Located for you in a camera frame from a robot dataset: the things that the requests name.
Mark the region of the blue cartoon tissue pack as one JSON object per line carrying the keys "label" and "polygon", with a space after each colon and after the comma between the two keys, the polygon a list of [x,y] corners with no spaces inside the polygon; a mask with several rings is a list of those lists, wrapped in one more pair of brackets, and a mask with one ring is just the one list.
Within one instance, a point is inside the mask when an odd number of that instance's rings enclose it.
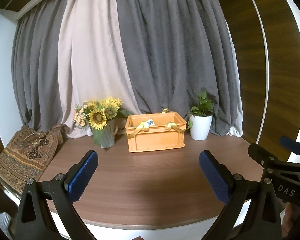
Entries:
{"label": "blue cartoon tissue pack", "polygon": [[155,123],[154,123],[153,119],[148,119],[148,120],[146,121],[146,123],[147,123],[149,126],[155,126]]}

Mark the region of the brown patterned fabric bag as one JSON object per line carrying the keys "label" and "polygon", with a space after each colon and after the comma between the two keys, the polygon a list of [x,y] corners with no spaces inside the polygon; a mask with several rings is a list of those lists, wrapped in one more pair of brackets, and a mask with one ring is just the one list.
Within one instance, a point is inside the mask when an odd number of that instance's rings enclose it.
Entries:
{"label": "brown patterned fabric bag", "polygon": [[0,153],[0,182],[21,197],[26,181],[40,179],[64,142],[65,125],[56,125],[47,132],[29,127],[17,131]]}

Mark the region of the grey ribbed vase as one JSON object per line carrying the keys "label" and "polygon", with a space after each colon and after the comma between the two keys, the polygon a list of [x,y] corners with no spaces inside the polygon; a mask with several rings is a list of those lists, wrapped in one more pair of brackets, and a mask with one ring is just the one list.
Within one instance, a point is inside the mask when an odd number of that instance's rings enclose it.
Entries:
{"label": "grey ribbed vase", "polygon": [[117,133],[117,126],[115,120],[110,120],[103,130],[103,134],[100,138],[101,148],[110,148],[114,146],[115,134]]}

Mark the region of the white plant pot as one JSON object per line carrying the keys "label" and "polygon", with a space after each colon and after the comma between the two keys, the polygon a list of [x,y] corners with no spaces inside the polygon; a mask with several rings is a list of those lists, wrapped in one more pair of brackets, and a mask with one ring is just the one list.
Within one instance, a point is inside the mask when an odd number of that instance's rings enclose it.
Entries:
{"label": "white plant pot", "polygon": [[190,135],[194,140],[205,140],[209,134],[212,116],[195,116],[190,115]]}

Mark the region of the sunflower bouquet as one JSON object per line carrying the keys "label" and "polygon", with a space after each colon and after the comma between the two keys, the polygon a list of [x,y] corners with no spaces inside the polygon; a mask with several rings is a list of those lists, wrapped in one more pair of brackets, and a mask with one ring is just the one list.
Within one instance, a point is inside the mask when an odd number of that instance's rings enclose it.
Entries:
{"label": "sunflower bouquet", "polygon": [[94,143],[100,147],[100,138],[103,130],[110,120],[126,118],[133,113],[123,107],[123,102],[119,98],[112,96],[97,100],[83,102],[83,105],[74,107],[73,122],[75,126],[84,129],[89,128],[93,134]]}

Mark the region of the green leafy plant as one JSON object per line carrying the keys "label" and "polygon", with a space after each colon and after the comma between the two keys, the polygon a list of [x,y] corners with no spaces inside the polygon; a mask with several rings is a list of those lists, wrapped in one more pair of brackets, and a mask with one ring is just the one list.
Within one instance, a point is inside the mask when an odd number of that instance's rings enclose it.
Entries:
{"label": "green leafy plant", "polygon": [[198,117],[208,117],[213,116],[215,113],[213,102],[208,98],[207,91],[202,91],[197,94],[198,104],[192,106],[190,109],[190,117],[187,122],[187,129],[191,129],[193,126],[193,121],[191,120],[191,116],[198,116]]}

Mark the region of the orange plastic crate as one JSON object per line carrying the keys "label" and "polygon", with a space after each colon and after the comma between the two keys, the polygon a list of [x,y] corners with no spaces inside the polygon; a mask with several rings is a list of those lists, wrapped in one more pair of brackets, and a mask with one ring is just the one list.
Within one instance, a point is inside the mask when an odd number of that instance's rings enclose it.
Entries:
{"label": "orange plastic crate", "polygon": [[[155,126],[149,126],[148,119],[153,119]],[[132,153],[185,146],[186,121],[177,112],[130,115],[125,128],[128,150]]]}

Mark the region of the pale pink curtain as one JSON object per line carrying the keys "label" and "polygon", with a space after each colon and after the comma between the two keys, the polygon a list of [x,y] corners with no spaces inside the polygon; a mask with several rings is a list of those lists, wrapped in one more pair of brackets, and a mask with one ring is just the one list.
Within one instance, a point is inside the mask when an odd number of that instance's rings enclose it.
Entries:
{"label": "pale pink curtain", "polygon": [[58,85],[67,135],[91,135],[74,125],[75,105],[109,96],[140,110],[121,42],[117,0],[68,0],[58,39]]}

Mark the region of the grey curtain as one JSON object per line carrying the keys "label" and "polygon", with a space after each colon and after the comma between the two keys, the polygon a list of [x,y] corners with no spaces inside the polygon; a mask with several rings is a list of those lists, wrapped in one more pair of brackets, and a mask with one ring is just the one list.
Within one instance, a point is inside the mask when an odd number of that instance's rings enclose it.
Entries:
{"label": "grey curtain", "polygon": [[[68,0],[43,0],[18,22],[12,54],[25,126],[62,124],[58,39]],[[187,116],[207,91],[210,132],[241,137],[243,111],[234,45],[218,0],[117,0],[123,52],[139,114]]]}

